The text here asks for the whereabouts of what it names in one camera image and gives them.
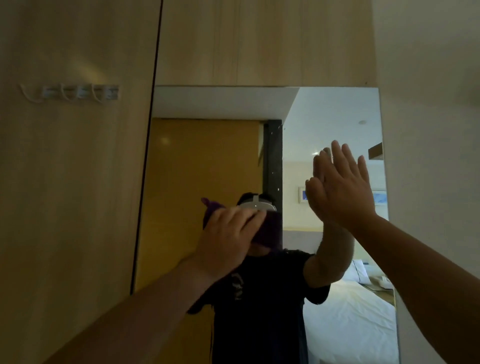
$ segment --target person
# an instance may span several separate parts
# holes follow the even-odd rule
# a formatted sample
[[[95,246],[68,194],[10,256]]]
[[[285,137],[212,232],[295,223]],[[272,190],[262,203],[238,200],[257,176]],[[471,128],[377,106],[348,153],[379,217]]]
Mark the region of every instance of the person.
[[[314,176],[306,182],[313,210],[353,234],[446,363],[480,363],[480,279],[377,216],[364,157],[356,163],[348,146],[337,141],[332,153],[333,162],[325,151],[314,158]],[[191,257],[99,318],[45,363],[127,364],[152,358],[189,307],[243,262],[264,218],[265,212],[238,207],[216,211]]]
[[[275,210],[267,194],[244,194],[237,203],[240,207],[250,204]],[[213,306],[212,364],[308,363],[304,299],[313,304],[327,299],[330,284],[340,280],[351,263],[354,239],[324,219],[316,254],[266,245],[254,240],[240,266],[211,286],[188,311],[196,314],[204,305]]]

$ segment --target dark hair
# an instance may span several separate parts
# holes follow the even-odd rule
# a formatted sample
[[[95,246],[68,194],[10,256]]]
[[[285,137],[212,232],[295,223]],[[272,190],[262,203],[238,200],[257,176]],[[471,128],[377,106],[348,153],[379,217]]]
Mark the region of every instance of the dark hair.
[[[245,201],[253,200],[253,196],[258,195],[260,200],[266,200],[275,206],[275,199],[269,194],[254,194],[252,192],[247,192],[240,197],[240,200],[237,202],[237,206],[243,204]]]

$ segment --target white bed sheet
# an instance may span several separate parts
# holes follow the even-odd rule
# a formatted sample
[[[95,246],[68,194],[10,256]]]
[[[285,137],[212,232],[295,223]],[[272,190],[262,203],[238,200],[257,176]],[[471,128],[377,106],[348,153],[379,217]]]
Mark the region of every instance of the white bed sheet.
[[[303,307],[310,364],[398,364],[395,308],[352,281]]]

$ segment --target framed picture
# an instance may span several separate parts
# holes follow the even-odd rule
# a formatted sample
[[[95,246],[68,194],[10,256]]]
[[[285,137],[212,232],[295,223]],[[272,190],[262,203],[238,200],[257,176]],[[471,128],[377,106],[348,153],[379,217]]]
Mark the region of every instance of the framed picture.
[[[299,203],[308,203],[305,187],[299,187]]]
[[[387,206],[387,191],[372,190],[375,206]]]

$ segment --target forearm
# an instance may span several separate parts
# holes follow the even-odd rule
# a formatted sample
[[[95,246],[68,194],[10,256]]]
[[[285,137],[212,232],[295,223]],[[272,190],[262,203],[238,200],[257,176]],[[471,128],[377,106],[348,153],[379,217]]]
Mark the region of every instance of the forearm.
[[[322,243],[318,247],[316,258],[334,281],[341,279],[348,269],[353,258],[354,242],[348,230],[336,224],[324,224]]]
[[[190,306],[213,283],[193,258],[187,259],[103,315],[45,364],[151,361]]]
[[[471,334],[480,329],[480,280],[383,218],[372,217],[352,232],[444,360],[480,362]]]

